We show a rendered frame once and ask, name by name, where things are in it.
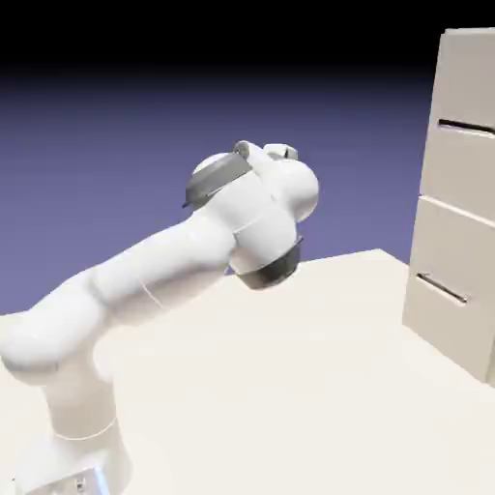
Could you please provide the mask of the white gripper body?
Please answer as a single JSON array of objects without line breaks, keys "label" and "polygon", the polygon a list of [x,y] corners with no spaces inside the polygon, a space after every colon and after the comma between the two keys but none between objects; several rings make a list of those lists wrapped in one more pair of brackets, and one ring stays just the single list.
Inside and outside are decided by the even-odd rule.
[{"label": "white gripper body", "polygon": [[290,145],[284,143],[268,143],[263,147],[263,151],[273,160],[298,160],[298,151]]}]

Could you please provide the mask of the beige drawer front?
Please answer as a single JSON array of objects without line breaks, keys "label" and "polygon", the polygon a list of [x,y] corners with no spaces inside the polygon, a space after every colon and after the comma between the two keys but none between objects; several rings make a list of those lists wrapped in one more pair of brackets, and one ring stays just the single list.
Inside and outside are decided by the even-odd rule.
[{"label": "beige drawer front", "polygon": [[[429,273],[469,302],[416,279]],[[403,324],[495,387],[495,222],[422,196],[414,227]]]},{"label": "beige drawer front", "polygon": [[495,128],[495,28],[441,36],[421,194],[495,221],[495,138],[441,129],[439,119]]}]

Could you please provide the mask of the beige cabinet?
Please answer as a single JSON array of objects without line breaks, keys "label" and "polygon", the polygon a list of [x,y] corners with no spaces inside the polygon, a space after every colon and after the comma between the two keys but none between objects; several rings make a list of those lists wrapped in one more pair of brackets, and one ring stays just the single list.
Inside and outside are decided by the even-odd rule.
[{"label": "beige cabinet", "polygon": [[495,27],[440,38],[402,321],[495,388]]}]

